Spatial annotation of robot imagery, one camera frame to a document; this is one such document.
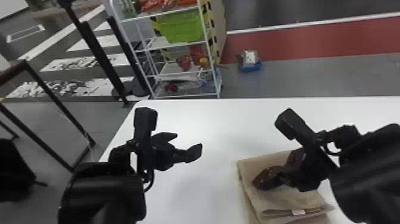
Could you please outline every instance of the red wall stripe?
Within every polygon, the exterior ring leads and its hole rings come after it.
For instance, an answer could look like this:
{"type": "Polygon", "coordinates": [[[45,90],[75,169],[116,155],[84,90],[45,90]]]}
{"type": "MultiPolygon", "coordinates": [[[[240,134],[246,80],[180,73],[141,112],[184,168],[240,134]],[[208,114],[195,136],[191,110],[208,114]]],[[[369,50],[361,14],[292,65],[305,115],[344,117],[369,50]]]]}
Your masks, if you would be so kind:
{"type": "Polygon", "coordinates": [[[244,49],[263,61],[400,52],[400,17],[228,35],[222,64],[244,49]]]}

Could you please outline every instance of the brown cloth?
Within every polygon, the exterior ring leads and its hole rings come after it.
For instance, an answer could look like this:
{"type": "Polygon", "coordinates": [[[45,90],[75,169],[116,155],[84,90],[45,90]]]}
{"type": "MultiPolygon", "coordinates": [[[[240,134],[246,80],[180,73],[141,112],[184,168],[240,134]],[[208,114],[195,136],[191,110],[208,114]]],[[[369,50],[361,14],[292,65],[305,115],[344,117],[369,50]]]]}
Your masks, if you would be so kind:
{"type": "Polygon", "coordinates": [[[245,195],[250,224],[285,224],[325,214],[333,210],[318,191],[299,192],[280,186],[271,191],[260,191],[251,183],[265,168],[282,166],[290,151],[240,160],[237,163],[239,181],[245,195]]]}

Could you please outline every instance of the black bag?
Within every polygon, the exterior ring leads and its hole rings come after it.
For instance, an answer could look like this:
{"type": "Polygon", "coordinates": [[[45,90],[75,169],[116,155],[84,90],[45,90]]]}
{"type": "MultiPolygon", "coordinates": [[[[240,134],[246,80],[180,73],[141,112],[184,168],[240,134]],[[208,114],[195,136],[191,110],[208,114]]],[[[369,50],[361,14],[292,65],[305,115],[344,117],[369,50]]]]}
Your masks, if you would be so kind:
{"type": "Polygon", "coordinates": [[[14,143],[0,139],[0,202],[24,199],[35,179],[14,143]]]}

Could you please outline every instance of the green box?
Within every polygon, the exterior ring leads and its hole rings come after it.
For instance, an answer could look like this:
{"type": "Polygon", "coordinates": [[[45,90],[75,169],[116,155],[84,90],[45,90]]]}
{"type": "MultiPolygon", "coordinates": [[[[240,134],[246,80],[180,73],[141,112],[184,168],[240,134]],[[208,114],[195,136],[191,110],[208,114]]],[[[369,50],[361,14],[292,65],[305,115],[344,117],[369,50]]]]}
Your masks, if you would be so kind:
{"type": "Polygon", "coordinates": [[[169,43],[204,41],[199,10],[159,16],[157,22],[169,43]]]}

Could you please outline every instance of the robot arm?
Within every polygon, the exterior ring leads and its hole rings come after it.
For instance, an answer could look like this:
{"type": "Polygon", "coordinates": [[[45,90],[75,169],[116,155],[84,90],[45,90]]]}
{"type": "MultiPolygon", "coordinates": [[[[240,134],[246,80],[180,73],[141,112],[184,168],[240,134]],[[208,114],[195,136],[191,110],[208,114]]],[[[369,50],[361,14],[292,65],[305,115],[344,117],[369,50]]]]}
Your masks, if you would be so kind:
{"type": "Polygon", "coordinates": [[[154,183],[154,170],[166,171],[176,163],[191,163],[202,154],[202,145],[178,150],[169,142],[174,133],[151,136],[157,112],[135,111],[134,138],[114,148],[107,163],[85,163],[77,167],[62,196],[59,224],[128,224],[146,216],[145,192],[154,183]],[[136,170],[130,155],[137,155],[136,170]]]}
{"type": "Polygon", "coordinates": [[[314,133],[292,110],[276,120],[276,128],[303,147],[292,151],[282,167],[263,170],[253,184],[261,190],[280,185],[311,191],[330,180],[342,211],[353,222],[400,223],[400,126],[387,125],[361,135],[355,126],[314,133]],[[331,152],[334,142],[340,152],[331,152]],[[328,157],[338,156],[340,167],[328,157]]]}

